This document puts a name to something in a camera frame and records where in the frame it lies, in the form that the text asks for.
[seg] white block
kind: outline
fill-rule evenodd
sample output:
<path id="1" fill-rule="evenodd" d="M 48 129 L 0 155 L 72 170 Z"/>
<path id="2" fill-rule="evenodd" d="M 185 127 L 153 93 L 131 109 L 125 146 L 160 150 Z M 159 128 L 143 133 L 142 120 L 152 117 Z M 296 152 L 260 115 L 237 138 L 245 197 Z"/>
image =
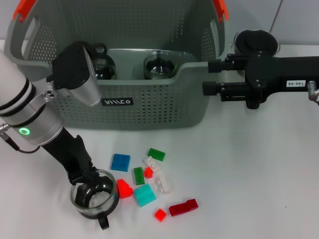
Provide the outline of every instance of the white block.
<path id="1" fill-rule="evenodd" d="M 160 190 L 161 193 L 163 193 L 163 194 L 170 193 L 170 189 L 169 189 L 168 183 L 167 183 L 167 181 L 166 181 L 166 179 L 164 178 L 163 175 L 160 175 L 159 177 L 157 177 L 156 184 L 159 187 L 159 190 Z"/>
<path id="2" fill-rule="evenodd" d="M 146 158 L 145 163 L 152 169 L 153 172 L 160 170 L 160 167 L 156 164 L 152 157 Z"/>

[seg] cyan block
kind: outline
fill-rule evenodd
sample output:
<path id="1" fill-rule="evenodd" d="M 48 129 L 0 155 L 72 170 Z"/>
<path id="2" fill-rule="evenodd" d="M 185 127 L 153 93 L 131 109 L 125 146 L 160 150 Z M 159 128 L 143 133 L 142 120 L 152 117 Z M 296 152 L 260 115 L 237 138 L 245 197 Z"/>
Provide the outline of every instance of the cyan block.
<path id="1" fill-rule="evenodd" d="M 127 172 L 131 157 L 129 155 L 114 154 L 111 170 Z"/>
<path id="2" fill-rule="evenodd" d="M 134 195 L 141 207 L 154 201 L 156 196 L 149 184 L 145 184 L 134 190 Z"/>

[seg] gray plastic basket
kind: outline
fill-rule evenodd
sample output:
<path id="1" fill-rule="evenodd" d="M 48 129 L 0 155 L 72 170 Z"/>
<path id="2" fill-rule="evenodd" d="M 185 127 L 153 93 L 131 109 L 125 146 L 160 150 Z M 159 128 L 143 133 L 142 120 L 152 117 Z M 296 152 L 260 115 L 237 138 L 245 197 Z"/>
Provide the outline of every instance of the gray plastic basket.
<path id="1" fill-rule="evenodd" d="M 172 79 L 98 82 L 103 98 L 132 97 L 132 106 L 90 108 L 70 97 L 58 97 L 54 105 L 66 126 L 188 127 L 199 123 L 207 108 L 202 82 L 218 81 L 217 74 L 208 74 L 207 61 L 224 57 L 229 46 L 229 22 L 222 18 L 220 22 L 212 0 L 37 0 L 23 22 L 19 14 L 11 21 L 5 53 L 29 80 L 39 81 L 51 75 L 50 64 L 64 47 L 78 40 L 103 42 L 110 55 L 115 49 L 187 52 L 199 62 L 182 64 Z M 22 55 L 33 19 L 35 28 Z M 143 61 L 143 54 L 138 57 Z M 122 62 L 115 60 L 117 69 Z"/>

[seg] red block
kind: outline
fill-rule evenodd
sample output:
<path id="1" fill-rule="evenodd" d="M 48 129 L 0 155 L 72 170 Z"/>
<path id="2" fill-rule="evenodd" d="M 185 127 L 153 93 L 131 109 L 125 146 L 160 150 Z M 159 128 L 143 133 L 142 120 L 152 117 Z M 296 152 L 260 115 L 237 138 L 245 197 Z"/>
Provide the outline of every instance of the red block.
<path id="1" fill-rule="evenodd" d="M 144 171 L 144 176 L 146 178 L 152 178 L 153 177 L 153 171 L 150 167 L 147 167 Z"/>
<path id="2" fill-rule="evenodd" d="M 120 198 L 127 198 L 133 194 L 133 189 L 123 179 L 119 179 L 117 184 Z"/>
<path id="3" fill-rule="evenodd" d="M 192 210 L 195 210 L 196 208 L 198 208 L 198 204 L 196 200 L 191 199 L 191 200 L 188 200 L 186 203 L 170 206 L 169 213 L 171 214 L 172 217 L 174 217 L 183 213 L 188 213 Z"/>
<path id="4" fill-rule="evenodd" d="M 154 217 L 162 222 L 164 218 L 166 217 L 166 212 L 164 212 L 162 209 L 158 209 L 158 211 L 155 213 Z"/>

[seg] cable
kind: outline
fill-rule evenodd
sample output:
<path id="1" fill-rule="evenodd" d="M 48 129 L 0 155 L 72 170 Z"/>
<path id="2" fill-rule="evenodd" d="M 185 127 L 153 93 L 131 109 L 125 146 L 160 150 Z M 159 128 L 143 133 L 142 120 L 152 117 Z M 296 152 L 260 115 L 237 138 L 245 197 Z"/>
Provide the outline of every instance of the cable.
<path id="1" fill-rule="evenodd" d="M 21 150 L 21 149 L 18 149 L 18 151 L 20 152 L 20 153 L 35 153 L 35 152 L 37 152 L 38 150 L 40 149 L 40 146 L 38 146 L 35 150 L 33 150 L 33 151 L 24 151 L 24 150 Z"/>
<path id="2" fill-rule="evenodd" d="M 21 149 L 20 149 L 20 147 L 14 142 L 14 140 L 13 140 L 9 135 L 7 135 L 7 133 L 1 134 L 0 137 L 1 137 L 7 144 L 9 144 L 13 149 L 15 149 L 16 151 L 19 151 L 20 153 L 28 153 L 28 154 L 31 154 L 31 153 L 37 152 L 37 151 L 40 149 L 40 146 L 38 146 L 35 150 L 32 150 L 32 151 L 24 151 L 24 150 L 21 150 Z"/>

